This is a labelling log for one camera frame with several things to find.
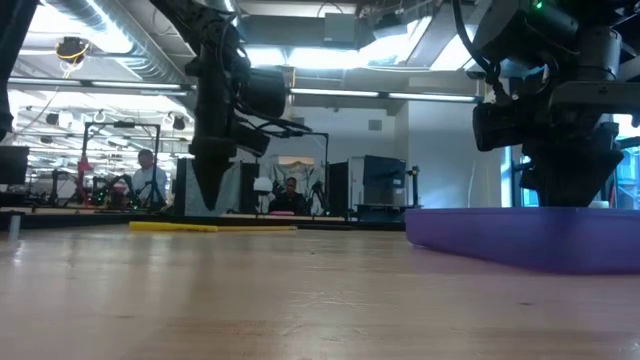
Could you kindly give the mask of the black aluminium table frame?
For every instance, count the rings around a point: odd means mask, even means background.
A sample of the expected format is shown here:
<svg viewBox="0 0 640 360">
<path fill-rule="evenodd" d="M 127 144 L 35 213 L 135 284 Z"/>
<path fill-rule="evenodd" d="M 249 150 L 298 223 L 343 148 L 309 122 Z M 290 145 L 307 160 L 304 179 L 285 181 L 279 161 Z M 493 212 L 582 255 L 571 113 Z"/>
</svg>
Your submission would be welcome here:
<svg viewBox="0 0 640 360">
<path fill-rule="evenodd" d="M 187 217 L 167 214 L 138 213 L 94 213 L 94 214 L 47 214 L 24 213 L 18 211 L 0 212 L 0 231 L 7 230 L 12 216 L 21 217 L 23 229 L 56 229 L 88 227 L 99 225 L 120 225 L 131 221 L 168 222 L 177 224 L 210 226 L 297 226 L 305 230 L 364 230 L 364 231 L 404 231 L 402 222 L 360 222 L 345 221 L 343 218 L 256 216 L 227 214 L 225 217 Z"/>
</svg>

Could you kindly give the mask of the black and white cabinet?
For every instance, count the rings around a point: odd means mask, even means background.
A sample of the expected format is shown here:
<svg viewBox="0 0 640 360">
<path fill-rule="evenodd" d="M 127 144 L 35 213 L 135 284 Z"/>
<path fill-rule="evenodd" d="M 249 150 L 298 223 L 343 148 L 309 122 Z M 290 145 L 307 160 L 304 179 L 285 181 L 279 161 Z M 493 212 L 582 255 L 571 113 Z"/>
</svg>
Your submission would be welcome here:
<svg viewBox="0 0 640 360">
<path fill-rule="evenodd" d="M 329 167 L 329 206 L 333 216 L 345 217 L 364 203 L 364 157 L 350 157 Z"/>
</svg>

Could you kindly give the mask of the dark framed window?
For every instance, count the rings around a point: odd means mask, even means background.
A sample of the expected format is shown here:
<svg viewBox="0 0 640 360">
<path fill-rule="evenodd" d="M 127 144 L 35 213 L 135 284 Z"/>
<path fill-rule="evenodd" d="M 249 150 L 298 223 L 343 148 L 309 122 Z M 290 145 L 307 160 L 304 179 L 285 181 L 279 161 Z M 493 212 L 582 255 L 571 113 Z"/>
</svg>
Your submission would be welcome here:
<svg viewBox="0 0 640 360">
<path fill-rule="evenodd" d="M 619 125 L 616 138 L 624 158 L 618 164 L 606 185 L 593 201 L 608 201 L 609 208 L 640 210 L 640 125 L 632 126 L 632 116 L 616 114 L 613 121 Z M 521 154 L 518 146 L 507 147 L 501 164 L 502 205 L 511 207 L 538 207 L 535 191 L 521 188 L 523 170 L 530 159 Z"/>
</svg>

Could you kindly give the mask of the grey covered cabinet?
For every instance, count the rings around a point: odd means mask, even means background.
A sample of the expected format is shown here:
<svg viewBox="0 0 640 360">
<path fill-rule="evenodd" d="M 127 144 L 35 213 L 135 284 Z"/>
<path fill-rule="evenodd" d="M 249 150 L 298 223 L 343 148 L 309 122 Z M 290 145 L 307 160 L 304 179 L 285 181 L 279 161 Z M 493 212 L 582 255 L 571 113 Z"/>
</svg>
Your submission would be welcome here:
<svg viewBox="0 0 640 360">
<path fill-rule="evenodd" d="M 241 193 L 241 164 L 233 164 L 233 201 L 228 209 L 209 210 L 202 199 L 191 158 L 179 158 L 175 179 L 174 208 L 178 215 L 188 217 L 220 217 L 229 210 L 238 211 Z"/>
</svg>

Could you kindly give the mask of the short yellow marker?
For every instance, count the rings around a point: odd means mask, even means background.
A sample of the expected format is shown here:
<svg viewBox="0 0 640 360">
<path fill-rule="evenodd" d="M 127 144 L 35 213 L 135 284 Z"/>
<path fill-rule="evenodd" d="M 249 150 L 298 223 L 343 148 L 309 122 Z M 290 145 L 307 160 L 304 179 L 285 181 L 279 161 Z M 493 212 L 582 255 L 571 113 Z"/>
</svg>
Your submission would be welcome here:
<svg viewBox="0 0 640 360">
<path fill-rule="evenodd" d="M 148 231 L 148 232 L 217 232 L 218 227 L 212 225 L 196 225 L 196 224 L 179 224 L 168 222 L 142 222 L 132 221 L 129 223 L 129 229 L 132 231 Z"/>
</svg>

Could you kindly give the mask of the red stand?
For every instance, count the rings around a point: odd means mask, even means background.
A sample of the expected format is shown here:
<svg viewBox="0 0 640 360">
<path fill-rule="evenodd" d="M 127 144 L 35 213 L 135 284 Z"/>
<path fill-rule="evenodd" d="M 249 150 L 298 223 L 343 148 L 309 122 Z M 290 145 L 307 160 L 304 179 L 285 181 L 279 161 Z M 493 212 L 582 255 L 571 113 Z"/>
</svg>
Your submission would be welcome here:
<svg viewBox="0 0 640 360">
<path fill-rule="evenodd" d="M 80 157 L 80 161 L 77 165 L 77 181 L 76 181 L 76 190 L 78 194 L 78 199 L 80 203 L 87 207 L 89 204 L 88 194 L 84 188 L 84 179 L 85 173 L 93 170 L 93 167 L 90 165 L 87 155 L 83 153 Z"/>
</svg>

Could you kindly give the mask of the dark computer monitor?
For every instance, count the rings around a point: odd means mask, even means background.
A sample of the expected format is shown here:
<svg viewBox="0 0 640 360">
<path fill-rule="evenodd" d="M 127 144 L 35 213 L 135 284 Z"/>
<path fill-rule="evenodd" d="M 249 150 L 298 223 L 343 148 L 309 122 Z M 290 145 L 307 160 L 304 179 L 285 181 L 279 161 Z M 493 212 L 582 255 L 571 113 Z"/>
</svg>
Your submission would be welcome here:
<svg viewBox="0 0 640 360">
<path fill-rule="evenodd" d="M 27 146 L 0 146 L 0 185 L 22 185 L 28 168 Z"/>
</svg>

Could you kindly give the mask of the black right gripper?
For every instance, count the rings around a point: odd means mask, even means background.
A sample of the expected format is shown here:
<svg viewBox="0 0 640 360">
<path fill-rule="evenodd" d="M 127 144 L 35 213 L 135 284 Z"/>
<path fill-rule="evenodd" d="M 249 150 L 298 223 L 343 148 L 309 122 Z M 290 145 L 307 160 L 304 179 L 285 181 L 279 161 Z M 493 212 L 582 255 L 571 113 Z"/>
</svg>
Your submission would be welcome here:
<svg viewBox="0 0 640 360">
<path fill-rule="evenodd" d="M 519 97 L 524 102 L 530 161 L 520 187 L 535 191 L 541 207 L 589 207 L 624 158 L 617 147 L 587 147 L 585 195 L 580 192 L 581 154 L 564 143 L 588 137 L 606 114 L 640 115 L 640 83 L 567 81 Z"/>
</svg>

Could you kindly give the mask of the person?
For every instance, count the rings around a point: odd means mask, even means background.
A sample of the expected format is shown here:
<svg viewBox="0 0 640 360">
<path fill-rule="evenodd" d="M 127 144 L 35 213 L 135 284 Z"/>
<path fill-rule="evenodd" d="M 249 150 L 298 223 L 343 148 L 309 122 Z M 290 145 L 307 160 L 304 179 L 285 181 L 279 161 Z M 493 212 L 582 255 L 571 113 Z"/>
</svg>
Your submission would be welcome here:
<svg viewBox="0 0 640 360">
<path fill-rule="evenodd" d="M 155 166 L 155 158 L 149 149 L 142 149 L 138 153 L 140 168 L 132 176 L 133 190 L 142 205 L 159 208 L 166 200 L 166 172 Z"/>
<path fill-rule="evenodd" d="M 307 201 L 297 192 L 297 180 L 294 177 L 286 179 L 285 191 L 278 194 L 269 204 L 269 212 L 289 212 L 294 215 L 307 215 Z"/>
</svg>

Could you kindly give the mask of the purple plastic supply box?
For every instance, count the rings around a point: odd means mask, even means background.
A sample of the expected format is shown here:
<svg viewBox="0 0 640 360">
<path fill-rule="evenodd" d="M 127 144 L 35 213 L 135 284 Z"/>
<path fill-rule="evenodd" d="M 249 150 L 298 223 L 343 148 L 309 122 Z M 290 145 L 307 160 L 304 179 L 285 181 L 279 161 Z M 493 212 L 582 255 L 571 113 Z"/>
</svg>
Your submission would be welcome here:
<svg viewBox="0 0 640 360">
<path fill-rule="evenodd" d="M 554 274 L 640 275 L 640 211 L 598 208 L 418 209 L 419 247 Z"/>
</svg>

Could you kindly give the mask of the black rig frame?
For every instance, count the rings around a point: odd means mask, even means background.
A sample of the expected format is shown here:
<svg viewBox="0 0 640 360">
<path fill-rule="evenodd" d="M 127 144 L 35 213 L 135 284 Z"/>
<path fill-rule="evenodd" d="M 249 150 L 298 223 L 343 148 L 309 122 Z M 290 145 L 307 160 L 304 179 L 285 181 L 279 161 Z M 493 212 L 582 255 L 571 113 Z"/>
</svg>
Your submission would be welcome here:
<svg viewBox="0 0 640 360">
<path fill-rule="evenodd" d="M 294 149 L 278 149 L 268 154 L 265 158 L 257 160 L 258 177 L 268 177 L 273 181 L 273 191 L 257 194 L 256 210 L 259 214 L 294 215 L 289 212 L 269 212 L 270 202 L 280 193 L 285 191 L 286 179 L 294 177 L 297 180 L 297 192 L 301 193 L 307 201 L 307 215 L 294 216 L 324 216 L 328 214 L 328 136 L 312 135 L 313 141 L 320 147 L 322 158 L 318 154 L 312 155 L 309 151 L 302 154 L 295 153 Z"/>
<path fill-rule="evenodd" d="M 92 122 L 86 122 L 84 125 L 84 133 L 83 133 L 83 143 L 82 143 L 82 148 L 81 148 L 81 155 L 83 153 L 85 153 L 87 155 L 87 150 L 88 150 L 88 142 L 90 139 L 92 139 L 95 134 L 90 135 L 90 128 L 92 126 L 99 126 L 100 128 L 104 128 L 106 126 L 112 126 L 114 128 L 121 128 L 121 129 L 133 129 L 136 127 L 141 127 L 141 128 L 154 128 L 155 129 L 155 136 L 153 137 L 154 140 L 154 158 L 155 158 L 155 166 L 158 167 L 158 153 L 159 153 L 159 145 L 160 145 L 160 132 L 161 132 L 161 127 L 158 124 L 143 124 L 143 123 L 136 123 L 134 121 L 112 121 L 112 122 L 96 122 L 96 121 L 92 121 Z M 102 186 L 101 188 L 97 188 L 96 191 L 97 193 L 93 194 L 91 196 L 91 200 L 90 202 L 93 205 L 98 205 L 99 202 L 102 202 L 103 205 L 108 203 L 108 200 L 111 198 L 111 194 L 113 193 L 113 188 L 114 186 L 120 182 L 120 181 L 125 181 L 126 185 L 127 185 L 127 189 L 129 190 L 129 192 L 125 195 L 125 197 L 129 200 L 129 202 L 127 203 L 128 207 L 134 210 L 139 210 L 144 208 L 145 206 L 141 204 L 138 196 L 136 195 L 135 191 L 133 190 L 133 185 L 132 185 L 132 177 L 128 174 L 122 174 L 119 176 L 116 176 L 115 178 L 112 178 L 111 180 L 109 180 L 104 186 Z"/>
</svg>

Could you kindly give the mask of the dark box enclosure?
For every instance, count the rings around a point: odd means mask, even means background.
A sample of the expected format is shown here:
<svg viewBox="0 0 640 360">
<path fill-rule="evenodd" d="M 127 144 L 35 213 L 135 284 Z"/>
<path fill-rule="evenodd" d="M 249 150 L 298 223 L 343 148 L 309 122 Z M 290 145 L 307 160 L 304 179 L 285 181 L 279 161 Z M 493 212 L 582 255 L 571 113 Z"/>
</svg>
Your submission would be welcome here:
<svg viewBox="0 0 640 360">
<path fill-rule="evenodd" d="M 364 203 L 396 205 L 397 191 L 405 188 L 406 161 L 366 155 L 363 180 Z"/>
</svg>

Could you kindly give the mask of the long ceiling light bar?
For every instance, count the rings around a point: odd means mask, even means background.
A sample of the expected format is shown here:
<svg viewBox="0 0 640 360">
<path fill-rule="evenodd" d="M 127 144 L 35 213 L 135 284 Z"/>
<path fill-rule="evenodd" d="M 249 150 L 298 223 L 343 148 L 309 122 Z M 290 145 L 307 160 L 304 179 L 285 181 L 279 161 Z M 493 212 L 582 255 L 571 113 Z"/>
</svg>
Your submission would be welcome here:
<svg viewBox="0 0 640 360">
<path fill-rule="evenodd" d="M 58 78 L 10 77 L 8 87 L 17 90 L 54 91 L 86 91 L 86 92 L 132 92 L 141 95 L 187 96 L 197 90 L 196 85 L 162 84 L 144 82 L 77 80 Z M 450 95 L 437 93 L 380 92 L 359 90 L 329 90 L 310 88 L 289 88 L 290 95 L 310 95 L 326 97 L 377 98 L 389 100 L 409 100 L 425 102 L 480 103 L 484 100 L 480 95 Z"/>
</svg>

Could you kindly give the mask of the thin wooden pencil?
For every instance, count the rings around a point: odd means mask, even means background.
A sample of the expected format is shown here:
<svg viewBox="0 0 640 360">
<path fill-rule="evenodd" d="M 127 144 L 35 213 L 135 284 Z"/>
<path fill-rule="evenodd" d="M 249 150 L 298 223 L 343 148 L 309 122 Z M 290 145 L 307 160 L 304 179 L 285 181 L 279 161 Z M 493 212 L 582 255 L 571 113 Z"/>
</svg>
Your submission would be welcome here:
<svg viewBox="0 0 640 360">
<path fill-rule="evenodd" d="M 218 226 L 217 232 L 278 232 L 297 229 L 296 226 Z"/>
</svg>

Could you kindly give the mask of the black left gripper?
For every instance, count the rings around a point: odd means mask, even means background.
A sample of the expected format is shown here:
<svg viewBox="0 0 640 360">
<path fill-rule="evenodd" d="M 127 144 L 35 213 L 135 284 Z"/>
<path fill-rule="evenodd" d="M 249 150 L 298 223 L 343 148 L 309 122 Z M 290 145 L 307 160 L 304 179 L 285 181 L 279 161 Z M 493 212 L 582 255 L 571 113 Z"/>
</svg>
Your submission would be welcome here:
<svg viewBox="0 0 640 360">
<path fill-rule="evenodd" d="M 189 145 L 201 196 L 209 210 L 228 209 L 233 201 L 233 164 L 237 145 L 229 138 L 194 137 Z"/>
</svg>

